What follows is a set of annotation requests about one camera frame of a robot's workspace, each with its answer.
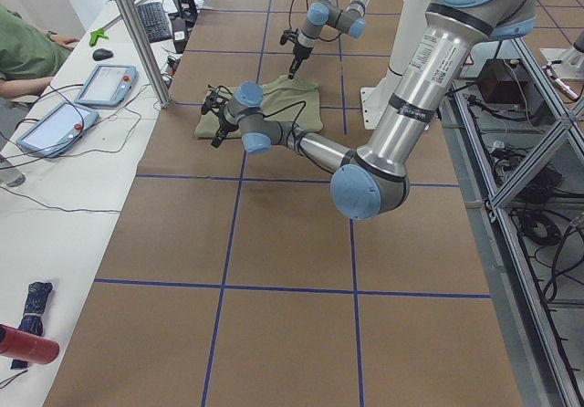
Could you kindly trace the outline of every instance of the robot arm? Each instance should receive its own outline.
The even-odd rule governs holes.
[[[334,172],[330,190],[337,208],[351,219],[372,218],[406,200],[405,162],[471,48],[528,33],[535,21],[535,1],[432,0],[426,11],[428,26],[410,65],[370,141],[356,151],[296,123],[265,119],[259,109],[262,91],[255,83],[244,83],[218,108],[218,116],[225,125],[239,126],[248,153],[283,145]]]
[[[294,44],[294,60],[288,78],[294,78],[302,62],[310,57],[324,26],[331,26],[341,33],[359,38],[365,28],[363,17],[369,2],[370,0],[350,0],[346,10],[339,9],[331,0],[312,3],[300,32],[285,30],[280,38],[280,45],[285,45],[288,40]]]

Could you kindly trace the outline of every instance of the metal pole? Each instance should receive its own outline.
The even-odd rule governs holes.
[[[154,53],[152,53],[152,48],[148,41],[148,37],[146,36],[146,31],[138,17],[136,6],[134,5],[133,0],[116,0],[116,3],[118,4],[121,17],[128,28],[130,38],[136,47],[136,51],[138,51],[146,75],[156,93],[156,98],[160,102],[161,108],[167,108],[171,102],[171,97],[164,80],[162,80],[162,75],[158,69]]]

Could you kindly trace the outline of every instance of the red cylinder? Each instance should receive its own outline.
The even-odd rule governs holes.
[[[48,364],[59,351],[58,343],[0,324],[0,355],[30,363]]]

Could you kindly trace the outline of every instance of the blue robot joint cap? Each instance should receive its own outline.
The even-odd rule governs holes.
[[[264,100],[264,91],[257,83],[246,81],[237,88],[234,98],[248,108],[258,108]]]

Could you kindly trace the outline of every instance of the green cloth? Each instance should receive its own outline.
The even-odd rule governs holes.
[[[235,92],[236,89],[230,88],[229,90]],[[287,76],[281,76],[276,81],[262,85],[262,90],[264,91],[264,100],[262,101],[261,109],[265,115],[276,112],[289,104],[304,100],[307,106],[298,117],[297,123],[306,130],[314,132],[322,130],[318,84],[299,78],[289,79]],[[301,107],[301,105],[295,106],[269,119],[292,121],[298,115]],[[194,137],[212,138],[215,136],[217,129],[219,129],[217,117],[208,112],[206,115],[201,116],[201,120],[194,131]],[[241,138],[241,133],[239,130],[234,131],[229,134],[228,138]]]
[[[54,76],[69,51],[0,5],[0,79]]]

